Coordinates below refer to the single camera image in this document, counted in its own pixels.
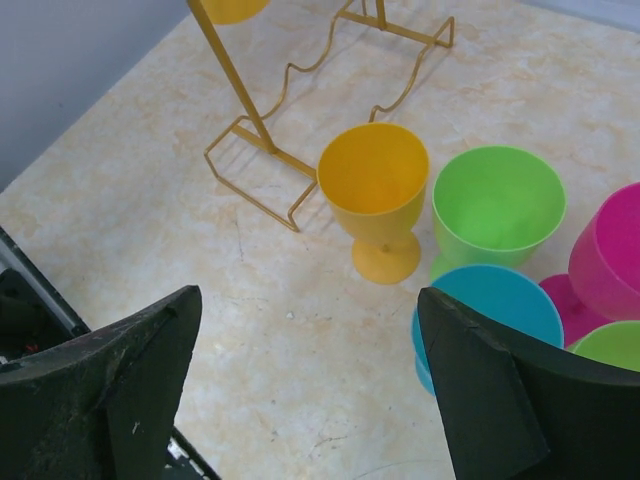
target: white wall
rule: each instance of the white wall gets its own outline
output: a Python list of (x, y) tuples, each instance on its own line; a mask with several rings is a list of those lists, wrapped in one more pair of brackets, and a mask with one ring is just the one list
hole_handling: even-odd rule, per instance
[(0, 0), (0, 191), (187, 13), (186, 0)]

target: marble floor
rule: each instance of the marble floor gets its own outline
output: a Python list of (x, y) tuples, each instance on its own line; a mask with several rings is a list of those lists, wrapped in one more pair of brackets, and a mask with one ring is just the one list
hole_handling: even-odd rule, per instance
[[(322, 51), (341, 0), (274, 0), (221, 27), (266, 111), (287, 61)], [(566, 183), (567, 218), (522, 270), (566, 269), (604, 198), (640, 180), (640, 36), (507, 0), (388, 1), (397, 23), (457, 20), (452, 50), (427, 56), (415, 91), (379, 120), (427, 146), (433, 179), (470, 147), (545, 157)], [(268, 123), (315, 165), (324, 146), (404, 88), (420, 46), (339, 22), (333, 53)], [(241, 112), (189, 17), (0, 195), (0, 223), (92, 328), (185, 284), (203, 322), (178, 427), (225, 479), (453, 478), (435, 400), (418, 383), (409, 323), (437, 253), (427, 204), (423, 257), (395, 286), (364, 281), (351, 239), (315, 192), (295, 234), (220, 185), (202, 151)], [(286, 211), (305, 179), (240, 142), (220, 168)]]

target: gold metal stand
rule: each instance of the gold metal stand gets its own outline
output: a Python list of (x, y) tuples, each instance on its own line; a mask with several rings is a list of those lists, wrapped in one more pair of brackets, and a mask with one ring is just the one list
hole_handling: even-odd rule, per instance
[[(454, 38), (454, 31), (455, 31), (455, 20), (453, 17), (449, 17), (438, 29), (435, 35), (431, 36), (431, 35), (426, 35), (424, 33), (415, 32), (413, 30), (409, 30), (399, 25), (395, 25), (393, 23), (387, 22), (384, 0), (375, 0), (376, 2), (375, 16), (369, 15), (367, 13), (366, 0), (361, 0), (361, 3), (362, 3), (361, 14), (349, 11), (348, 9), (354, 3), (354, 1), (355, 0), (347, 0), (345, 5), (342, 8), (340, 8), (340, 10), (338, 10), (338, 12), (334, 15), (333, 19), (331, 20), (331, 24), (329, 28), (329, 37), (328, 37), (325, 49), (320, 55), (320, 57), (318, 58), (318, 60), (313, 65), (311, 65), (310, 67), (304, 68), (294, 63), (287, 64), (284, 71), (284, 82), (282, 86), (282, 91), (280, 93), (280, 96), (278, 97), (278, 100), (276, 101), (275, 105), (271, 108), (271, 110), (269, 110), (264, 115), (260, 115), (258, 113), (258, 110), (256, 109), (256, 106), (251, 100), (251, 97), (249, 96), (247, 89), (245, 88), (244, 84), (242, 83), (242, 80), (240, 79), (240, 75), (238, 75), (237, 70), (233, 66), (231, 58), (229, 57), (229, 54), (224, 48), (224, 45), (222, 44), (222, 41), (220, 40), (220, 37), (218, 36), (218, 33), (216, 32), (213, 26), (213, 23), (211, 22), (209, 16), (207, 15), (207, 12), (202, 5), (202, 0), (187, 0), (189, 7), (191, 8), (191, 11), (193, 13), (193, 16), (195, 17), (196, 21), (200, 25), (200, 28), (202, 29), (202, 32), (204, 33), (209, 44), (211, 45), (211, 48), (216, 54), (216, 57), (218, 57), (218, 60), (220, 61), (220, 65), (222, 66), (227, 77), (229, 78), (229, 81), (231, 82), (233, 89), (236, 91), (236, 94), (238, 95), (240, 102), (242, 103), (242, 105), (245, 108), (245, 111), (247, 112), (247, 115), (241, 115), (238, 118), (236, 118), (231, 123), (231, 125), (229, 125), (218, 136), (218, 138), (216, 138), (205, 149), (204, 151), (205, 159), (207, 160), (207, 163), (209, 164), (209, 167), (211, 168), (213, 175), (220, 181), (220, 183), (229, 187), (238, 195), (242, 196), (244, 199), (251, 202), (260, 210), (270, 215), (271, 217), (273, 217), (274, 219), (282, 223), (284, 226), (290, 228), (294, 232), (299, 232), (300, 228), (298, 227), (296, 221), (294, 220), (293, 214), (296, 211), (296, 209), (300, 206), (300, 204), (309, 196), (309, 194), (316, 187), (317, 185), (316, 171), (313, 167), (307, 165), (306, 163), (302, 162), (298, 158), (290, 155), (289, 153), (277, 147), (273, 139), (271, 138), (271, 135), (269, 134), (267, 127), (264, 124), (264, 120), (268, 119), (274, 113), (276, 113), (276, 111), (280, 108), (280, 106), (282, 105), (282, 103), (284, 102), (287, 96), (287, 90), (289, 88), (290, 70), (294, 69), (301, 73), (310, 73), (316, 70), (318, 67), (320, 67), (320, 65), (324, 62), (324, 60), (329, 55), (329, 51), (331, 50), (331, 45), (333, 43), (333, 37), (335, 33), (335, 25), (336, 25), (336, 21), (339, 18), (350, 20), (352, 22), (360, 23), (362, 25), (366, 25), (369, 27), (376, 27), (379, 30), (389, 32), (394, 35), (399, 35), (401, 37), (415, 40), (419, 43), (424, 44), (424, 48), (418, 54), (418, 57), (415, 62), (415, 66), (411, 73), (411, 77), (409, 78), (409, 82), (407, 83), (407, 86), (405, 87), (404, 91), (398, 97), (398, 99), (388, 107), (375, 105), (371, 109), (371, 113), (369, 115), (369, 122), (373, 122), (375, 120), (375, 116), (377, 112), (388, 113), (394, 110), (395, 108), (397, 108), (398, 105), (400, 105), (402, 101), (406, 98), (406, 96), (409, 94), (409, 92), (413, 88), (413, 85), (416, 81), (416, 77), (418, 75), (418, 71), (420, 70), (420, 65), (422, 64), (422, 60), (425, 54), (427, 53), (427, 51), (431, 49), (431, 47), (435, 45), (440, 45), (446, 48), (451, 48), (453, 46), (453, 38)], [(440, 40), (440, 36), (442, 36), (444, 31), (447, 29), (447, 27), (449, 28), (449, 39), (445, 42)], [(242, 122), (243, 120), (249, 120), (255, 127), (258, 134), (256, 135), (250, 132), (249, 130), (247, 130), (246, 128), (240, 126), (240, 122)], [(273, 211), (272, 209), (264, 205), (255, 197), (251, 196), (250, 194), (248, 194), (238, 186), (231, 183), (229, 180), (221, 176), (220, 173), (216, 170), (216, 167), (210, 157), (211, 150), (213, 150), (222, 141), (222, 139), (226, 137), (230, 132), (246, 140), (247, 142), (251, 143), (255, 147), (259, 148), (260, 150), (272, 155), (273, 157), (277, 158), (285, 165), (288, 165), (294, 168), (295, 170), (297, 170), (298, 172), (302, 173), (303, 175), (309, 178), (310, 180), (309, 186), (304, 190), (304, 192), (302, 192), (302, 194), (293, 203), (293, 205), (291, 205), (291, 207), (287, 212), (287, 218), (284, 218), (282, 215), (276, 213), (275, 211)]]

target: yellow plastic goblet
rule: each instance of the yellow plastic goblet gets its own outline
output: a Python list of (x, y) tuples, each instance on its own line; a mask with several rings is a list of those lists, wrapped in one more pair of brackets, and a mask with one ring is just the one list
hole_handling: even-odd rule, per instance
[(422, 213), (428, 174), (420, 139), (389, 123), (347, 130), (322, 154), (318, 184), (355, 239), (353, 264), (367, 280), (398, 283), (418, 266), (420, 244), (411, 229)]
[(271, 0), (201, 0), (207, 15), (215, 25), (243, 22), (266, 7)]

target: pink cup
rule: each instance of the pink cup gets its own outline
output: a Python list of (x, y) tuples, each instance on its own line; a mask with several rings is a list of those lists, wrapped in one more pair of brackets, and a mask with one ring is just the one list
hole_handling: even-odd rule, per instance
[(612, 194), (578, 237), (569, 274), (540, 283), (571, 345), (592, 330), (640, 319), (640, 183)]

